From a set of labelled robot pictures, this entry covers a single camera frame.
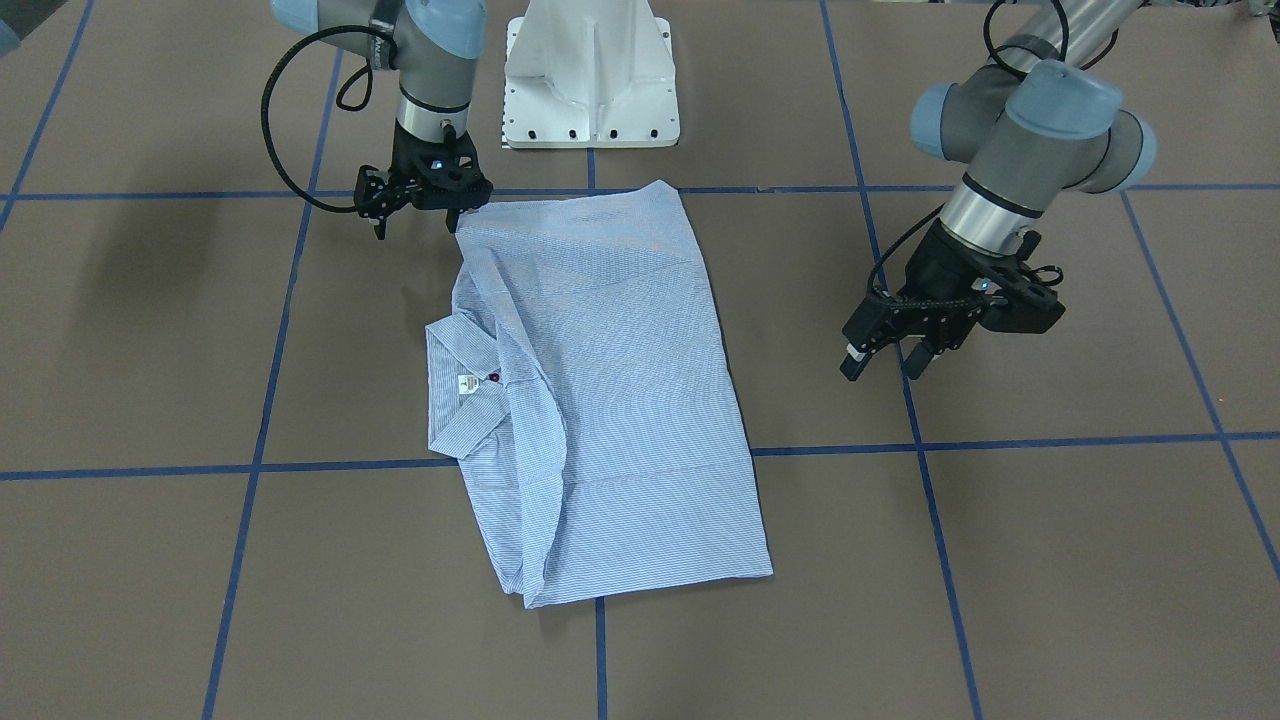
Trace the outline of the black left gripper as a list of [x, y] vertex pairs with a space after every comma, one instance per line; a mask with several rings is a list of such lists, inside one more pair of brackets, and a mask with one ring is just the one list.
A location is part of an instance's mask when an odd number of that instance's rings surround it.
[[941, 354], [959, 348], [974, 325], [1006, 334], [1043, 334], [1066, 309], [1059, 299], [1060, 266], [1029, 265], [1038, 231], [1014, 233], [1010, 255], [989, 255], [956, 238], [941, 220], [924, 218], [886, 251], [891, 258], [914, 234], [923, 238], [905, 266], [904, 283], [887, 290], [874, 268], [864, 300], [844, 327], [847, 342], [840, 372], [856, 382], [872, 359], [908, 337], [920, 342], [902, 360], [909, 380], [919, 380]]

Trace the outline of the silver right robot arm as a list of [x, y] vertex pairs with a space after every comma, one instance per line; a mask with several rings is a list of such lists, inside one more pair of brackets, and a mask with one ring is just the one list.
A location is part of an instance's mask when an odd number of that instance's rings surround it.
[[[273, 1], [273, 15], [302, 36], [275, 64], [260, 101], [268, 156], [285, 186], [329, 213], [355, 214], [379, 240], [392, 214], [411, 206], [444, 211], [456, 232], [460, 217], [492, 199], [468, 132], [477, 61], [485, 46], [483, 1]], [[393, 70], [399, 81], [390, 165], [358, 169], [353, 201], [338, 206], [315, 197], [285, 170], [273, 141], [270, 101], [287, 65], [308, 45], [330, 44], [364, 59], [356, 78]]]

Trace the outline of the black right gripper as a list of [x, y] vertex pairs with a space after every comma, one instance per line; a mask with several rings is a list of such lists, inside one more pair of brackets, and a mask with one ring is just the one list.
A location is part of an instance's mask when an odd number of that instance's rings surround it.
[[445, 228], [456, 234], [463, 211], [488, 204], [493, 190], [468, 132], [447, 129], [443, 141], [431, 142], [397, 124], [390, 165], [385, 170], [370, 165], [358, 169], [355, 211], [372, 217], [379, 241], [387, 238], [388, 215], [406, 205], [445, 210]]

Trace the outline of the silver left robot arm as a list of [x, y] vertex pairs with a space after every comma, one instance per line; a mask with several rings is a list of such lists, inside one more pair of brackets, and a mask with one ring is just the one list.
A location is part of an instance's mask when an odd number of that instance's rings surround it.
[[1093, 76], [1135, 1], [1048, 1], [1016, 33], [983, 37], [986, 63], [961, 83], [929, 87], [911, 110], [923, 152], [964, 167], [947, 201], [918, 220], [902, 284], [876, 272], [844, 325], [841, 373], [856, 380], [891, 345], [915, 340], [904, 363], [916, 379], [975, 327], [1042, 334], [1064, 315], [1056, 266], [1034, 268], [1036, 225], [1062, 191], [1116, 193], [1155, 163], [1155, 131]]

